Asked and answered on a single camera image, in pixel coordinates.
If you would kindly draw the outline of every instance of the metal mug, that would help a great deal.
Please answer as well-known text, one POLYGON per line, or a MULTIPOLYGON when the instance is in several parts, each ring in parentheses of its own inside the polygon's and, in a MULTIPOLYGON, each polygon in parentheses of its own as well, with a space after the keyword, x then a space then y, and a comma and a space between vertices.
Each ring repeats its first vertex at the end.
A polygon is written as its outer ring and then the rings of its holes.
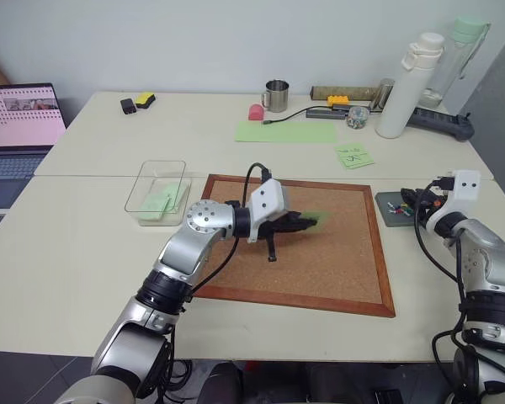
POLYGON ((284 80, 266 82, 266 91, 262 94, 262 105, 271 112, 283 112, 288 108, 288 87, 284 80))

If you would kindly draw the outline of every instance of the wooden frame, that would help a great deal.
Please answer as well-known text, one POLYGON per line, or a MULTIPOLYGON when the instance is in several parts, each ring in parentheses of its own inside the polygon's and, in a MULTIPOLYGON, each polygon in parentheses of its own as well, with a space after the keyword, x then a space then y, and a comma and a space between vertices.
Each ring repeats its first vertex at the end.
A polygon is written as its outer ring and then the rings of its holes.
MULTIPOLYGON (((205 185, 202 199, 209 199, 216 181, 229 181, 243 183, 244 177, 210 174, 205 185)), ((258 178, 251 178, 250 183, 259 183, 258 178)), ((354 300, 331 299, 325 297, 313 297, 304 295, 291 295, 261 290, 242 290, 205 285, 195 294, 197 297, 212 299, 239 300, 255 303, 266 303, 280 306, 298 306, 311 309, 345 311, 349 313, 365 314, 370 316, 394 317, 395 307, 391 296, 389 277, 385 267, 385 260, 380 241, 380 231, 376 221, 374 200, 368 185, 354 185, 345 183, 313 183, 307 181, 280 180, 283 185, 316 188, 316 189, 343 189, 359 191, 364 194, 365 211, 367 214, 370 240, 374 251, 374 260, 381 295, 381 303, 371 303, 354 300)))

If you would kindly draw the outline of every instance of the bottle cap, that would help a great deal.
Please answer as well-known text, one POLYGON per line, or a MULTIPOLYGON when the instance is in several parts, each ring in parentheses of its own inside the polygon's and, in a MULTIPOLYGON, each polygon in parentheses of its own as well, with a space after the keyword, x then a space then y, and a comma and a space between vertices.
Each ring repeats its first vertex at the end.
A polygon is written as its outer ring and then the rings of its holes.
POLYGON ((488 23, 472 17, 458 17, 450 34, 452 40, 462 44, 472 44, 481 36, 488 23))
POLYGON ((434 32, 423 32, 419 35, 417 46, 426 51, 440 51, 444 46, 444 37, 434 32))
POLYGON ((410 71, 414 67, 434 69, 439 57, 444 52, 444 37, 434 32, 424 32, 417 42, 412 42, 402 59, 402 67, 410 71))

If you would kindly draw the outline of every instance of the clear bottle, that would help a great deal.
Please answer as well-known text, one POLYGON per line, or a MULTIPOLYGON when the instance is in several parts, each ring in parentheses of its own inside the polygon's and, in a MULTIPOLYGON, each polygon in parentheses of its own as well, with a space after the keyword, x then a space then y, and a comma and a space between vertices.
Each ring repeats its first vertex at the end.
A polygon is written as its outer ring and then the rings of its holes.
POLYGON ((444 49, 444 37, 425 32, 412 42, 402 59, 401 75, 395 80, 376 126, 376 133, 393 139, 401 135, 423 90, 427 87, 444 49))
POLYGON ((469 17, 458 17, 454 28, 444 44, 444 55, 419 99, 425 108, 435 108, 444 99, 445 94, 456 78, 464 78, 464 70, 469 61, 479 50, 489 23, 469 17))

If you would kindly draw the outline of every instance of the laptop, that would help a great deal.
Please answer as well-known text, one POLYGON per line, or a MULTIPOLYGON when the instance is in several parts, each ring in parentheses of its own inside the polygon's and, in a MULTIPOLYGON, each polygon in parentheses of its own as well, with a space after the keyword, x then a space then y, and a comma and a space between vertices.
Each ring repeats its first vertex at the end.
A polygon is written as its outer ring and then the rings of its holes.
POLYGON ((65 131, 52 84, 0 86, 0 209, 11 207, 65 131))

